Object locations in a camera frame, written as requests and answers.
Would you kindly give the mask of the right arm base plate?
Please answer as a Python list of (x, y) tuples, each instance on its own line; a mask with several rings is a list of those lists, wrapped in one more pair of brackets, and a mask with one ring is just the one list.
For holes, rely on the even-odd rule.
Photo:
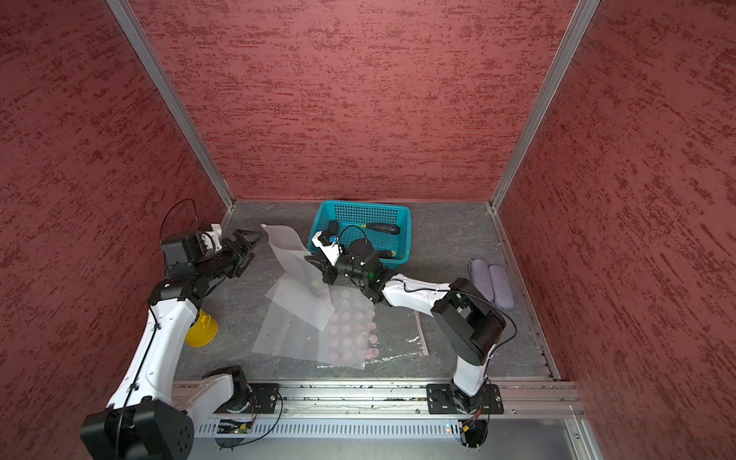
[(475, 415), (501, 415), (504, 406), (499, 388), (495, 384), (483, 383), (475, 396), (468, 396), (454, 384), (433, 383), (425, 388), (429, 413)]

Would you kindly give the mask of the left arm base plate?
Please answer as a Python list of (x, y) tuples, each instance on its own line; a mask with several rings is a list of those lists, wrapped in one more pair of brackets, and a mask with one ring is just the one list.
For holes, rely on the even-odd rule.
[(216, 414), (273, 414), (280, 400), (277, 383), (251, 383), (222, 404)]

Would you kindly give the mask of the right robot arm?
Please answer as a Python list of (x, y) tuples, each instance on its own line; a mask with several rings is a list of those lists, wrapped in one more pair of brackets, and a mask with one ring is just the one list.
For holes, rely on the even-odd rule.
[(465, 278), (449, 284), (415, 280), (378, 260), (343, 255), (330, 261), (325, 255), (308, 255), (323, 281), (333, 285), (345, 278), (373, 304), (404, 308), (432, 317), (456, 353), (457, 364), (448, 385), (458, 413), (475, 414), (490, 394), (487, 368), (512, 319), (499, 310)]

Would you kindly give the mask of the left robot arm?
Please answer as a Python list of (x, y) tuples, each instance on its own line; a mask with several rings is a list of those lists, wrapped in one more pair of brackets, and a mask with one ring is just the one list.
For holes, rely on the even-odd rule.
[(85, 418), (80, 438), (94, 459), (186, 459), (196, 430), (234, 396), (245, 396), (241, 372), (212, 375), (174, 404), (174, 374), (203, 300), (240, 277), (254, 259), (261, 231), (222, 228), (174, 235), (161, 243), (165, 275), (148, 300), (146, 329), (130, 367), (105, 409)]

